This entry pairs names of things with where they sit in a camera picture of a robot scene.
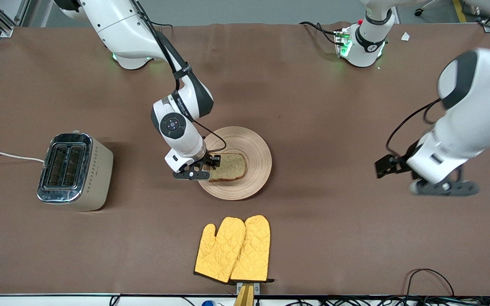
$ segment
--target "small white paper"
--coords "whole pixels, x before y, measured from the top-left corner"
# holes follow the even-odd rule
[[[404,32],[404,35],[402,35],[402,40],[403,41],[409,41],[410,40],[410,35],[408,32]]]

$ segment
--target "wooden plate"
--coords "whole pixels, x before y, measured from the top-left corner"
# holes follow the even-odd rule
[[[241,153],[247,162],[247,172],[242,179],[233,182],[198,181],[212,196],[223,200],[242,200],[257,193],[266,184],[272,170],[270,148],[257,133],[241,126],[228,126],[215,131],[226,141],[226,149],[219,153]],[[215,135],[205,138],[208,150],[223,147]]]

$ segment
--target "bread slice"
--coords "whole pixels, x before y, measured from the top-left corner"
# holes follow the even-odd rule
[[[222,153],[220,155],[220,167],[211,169],[210,183],[232,182],[242,179],[247,172],[247,162],[240,153]]]

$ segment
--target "floor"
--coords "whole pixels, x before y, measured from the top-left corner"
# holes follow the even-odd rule
[[[364,6],[358,0],[172,0],[143,1],[150,18],[157,23],[175,26],[202,26],[212,23],[270,23],[295,24],[301,21],[322,24],[337,21],[356,22],[364,17]],[[400,23],[458,23],[453,0],[441,0],[416,17],[414,11],[421,5],[398,8]],[[51,0],[34,0],[26,25],[31,27],[89,27],[67,18]],[[468,22],[477,17],[467,15]]]

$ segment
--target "table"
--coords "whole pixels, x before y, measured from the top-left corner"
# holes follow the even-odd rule
[[[0,151],[43,158],[55,135],[81,130],[115,160],[105,208],[79,213],[37,200],[39,163],[0,157],[0,292],[234,292],[193,275],[202,228],[263,214],[276,280],[264,294],[402,294],[409,272],[429,267],[458,295],[490,295],[490,151],[465,166],[482,187],[470,198],[413,196],[408,174],[377,180],[373,166],[396,125],[437,97],[444,66],[490,48],[481,26],[395,25],[370,68],[337,59],[301,25],[165,34],[214,95],[202,124],[260,134],[270,180],[237,202],[175,181],[150,121],[173,88],[167,64],[119,68],[89,28],[17,28],[0,42]],[[405,151],[425,129],[412,120],[393,147]],[[411,293],[448,291],[425,273]]]

